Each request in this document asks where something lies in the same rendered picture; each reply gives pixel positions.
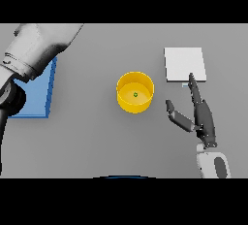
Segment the yellow bowl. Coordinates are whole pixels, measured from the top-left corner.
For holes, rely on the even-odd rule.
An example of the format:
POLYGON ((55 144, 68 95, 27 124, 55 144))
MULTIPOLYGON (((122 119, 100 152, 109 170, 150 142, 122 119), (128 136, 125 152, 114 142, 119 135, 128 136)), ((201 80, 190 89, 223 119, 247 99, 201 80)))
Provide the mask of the yellow bowl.
POLYGON ((143 113, 153 99, 155 85, 143 72, 128 72, 116 84, 116 100, 126 113, 143 113))

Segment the pale square scale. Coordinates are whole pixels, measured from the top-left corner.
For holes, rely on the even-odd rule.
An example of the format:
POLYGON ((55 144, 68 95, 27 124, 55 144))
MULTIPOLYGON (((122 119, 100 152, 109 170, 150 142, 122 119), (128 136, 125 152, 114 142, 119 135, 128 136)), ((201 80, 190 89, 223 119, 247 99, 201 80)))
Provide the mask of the pale square scale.
POLYGON ((164 48, 164 56, 167 82, 186 82, 190 74, 206 82, 201 48, 164 48))

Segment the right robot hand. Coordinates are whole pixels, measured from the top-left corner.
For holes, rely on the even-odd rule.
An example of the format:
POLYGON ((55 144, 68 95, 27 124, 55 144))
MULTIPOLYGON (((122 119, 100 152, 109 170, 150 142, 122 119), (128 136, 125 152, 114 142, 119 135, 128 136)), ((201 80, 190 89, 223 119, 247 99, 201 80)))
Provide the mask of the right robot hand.
POLYGON ((192 103, 194 106, 194 119, 183 115, 174 108, 171 100, 166 101, 169 120, 186 132, 196 132, 197 137, 202 141, 203 148, 216 147, 216 133, 212 112, 201 97, 198 84, 192 73, 189 74, 189 89, 191 91, 192 103))

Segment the blue tray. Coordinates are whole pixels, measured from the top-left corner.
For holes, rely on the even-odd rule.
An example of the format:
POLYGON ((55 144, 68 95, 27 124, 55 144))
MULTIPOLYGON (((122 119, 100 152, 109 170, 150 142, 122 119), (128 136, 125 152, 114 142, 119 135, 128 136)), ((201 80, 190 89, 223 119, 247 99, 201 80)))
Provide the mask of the blue tray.
POLYGON ((46 66, 44 72, 35 80, 24 83, 15 80, 26 93, 26 102, 21 111, 14 118, 48 118, 54 87, 57 58, 46 66))

